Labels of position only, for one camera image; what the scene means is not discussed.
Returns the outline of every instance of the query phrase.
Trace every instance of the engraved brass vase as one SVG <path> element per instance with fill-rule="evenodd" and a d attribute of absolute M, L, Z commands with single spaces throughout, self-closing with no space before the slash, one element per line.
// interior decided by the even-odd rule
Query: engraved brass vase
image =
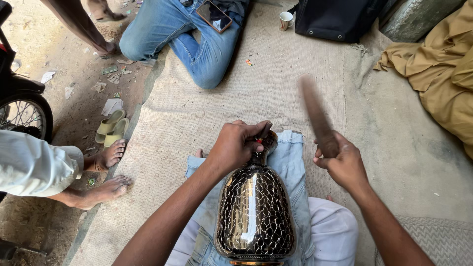
<path fill-rule="evenodd" d="M 220 191 L 214 245 L 233 265 L 282 265 L 296 248 L 286 186 L 266 165 L 278 146 L 269 131 L 264 150 L 231 173 Z"/>

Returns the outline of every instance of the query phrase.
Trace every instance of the phone case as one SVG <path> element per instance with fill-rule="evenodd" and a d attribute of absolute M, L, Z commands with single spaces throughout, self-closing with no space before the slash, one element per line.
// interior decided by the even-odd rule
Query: phone case
<path fill-rule="evenodd" d="M 226 29 L 228 28 L 228 26 L 230 26 L 230 25 L 233 23 L 233 19 L 232 19 L 231 17 L 229 17 L 227 14 L 224 13 L 225 16 L 227 16 L 227 18 L 230 19 L 230 23 L 228 23 L 228 25 L 226 25 L 225 28 L 223 28 L 222 30 L 220 30 L 220 31 L 217 30 L 217 28 L 215 28 L 215 27 L 214 27 L 212 24 L 210 24 L 204 17 L 202 17 L 202 16 L 199 14 L 199 12 L 197 12 L 197 10 L 198 10 L 201 6 L 203 6 L 203 5 L 205 4 L 205 2 L 202 3 L 202 4 L 196 9 L 197 15 L 199 15 L 199 17 L 201 17 L 205 22 L 207 22 L 207 24 L 209 24 L 216 32 L 222 33 L 224 30 L 226 30 Z"/>

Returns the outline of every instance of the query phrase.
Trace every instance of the hand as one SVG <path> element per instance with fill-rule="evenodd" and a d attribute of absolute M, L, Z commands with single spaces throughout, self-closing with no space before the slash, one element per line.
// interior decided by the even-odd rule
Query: hand
<path fill-rule="evenodd" d="M 233 123 L 226 123 L 205 162 L 210 163 L 215 170 L 221 171 L 222 175 L 242 166 L 250 160 L 253 152 L 263 151 L 263 145 L 251 140 L 263 130 L 267 122 L 248 125 L 236 120 Z"/>
<path fill-rule="evenodd" d="M 365 166 L 361 160 L 361 154 L 355 145 L 345 139 L 340 133 L 333 131 L 340 146 L 340 153 L 336 158 L 320 158 L 322 150 L 317 147 L 314 156 L 314 164 L 327 169 L 332 179 L 345 188 L 350 194 L 359 191 L 368 184 Z"/>

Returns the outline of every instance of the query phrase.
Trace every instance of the tire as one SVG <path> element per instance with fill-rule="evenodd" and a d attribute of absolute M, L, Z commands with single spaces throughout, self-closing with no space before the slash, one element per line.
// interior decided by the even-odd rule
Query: tire
<path fill-rule="evenodd" d="M 0 96 L 0 109 L 11 102 L 19 100 L 32 102 L 37 108 L 42 110 L 46 129 L 44 138 L 41 139 L 51 143 L 53 134 L 53 112 L 51 111 L 51 107 L 49 107 L 46 99 L 44 99 L 40 94 L 34 92 L 19 91 L 15 94 Z"/>

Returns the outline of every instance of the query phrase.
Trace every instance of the dirt floor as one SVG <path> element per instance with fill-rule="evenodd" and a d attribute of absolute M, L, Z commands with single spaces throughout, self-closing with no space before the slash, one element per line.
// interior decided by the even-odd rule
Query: dirt floor
<path fill-rule="evenodd" d="M 51 105 L 54 117 L 53 145 L 74 145 L 85 155 L 102 150 L 94 141 L 100 121 L 102 108 L 115 92 L 121 92 L 123 109 L 127 117 L 133 115 L 133 108 L 142 102 L 144 81 L 151 68 L 139 62 L 132 65 L 118 64 L 117 59 L 127 60 L 123 55 L 102 60 L 93 55 L 93 48 L 72 34 L 39 0 L 8 0 L 13 6 L 13 14 L 3 24 L 16 59 L 21 67 L 16 71 L 34 80 L 41 80 L 44 73 L 55 71 L 53 79 L 46 83 L 44 97 Z M 120 40 L 126 26 L 139 11 L 137 4 L 122 1 L 109 1 L 115 12 L 131 13 L 123 21 L 97 23 L 98 30 L 105 40 Z M 107 81 L 100 71 L 108 66 L 126 66 L 132 73 L 123 75 L 120 84 Z M 90 88 L 96 82 L 106 83 L 103 92 Z M 73 95 L 65 99 L 65 87 L 75 83 Z M 72 187 L 89 189 L 87 179 L 96 178 L 92 187 L 99 186 L 105 173 L 86 172 L 82 179 L 76 180 Z M 1 261 L 5 266 L 58 266 L 61 265 L 72 241 L 77 234 L 79 217 L 83 211 L 47 198 L 17 197 L 8 195 L 0 203 L 0 238 L 48 252 L 47 257 L 19 251 L 11 261 Z"/>

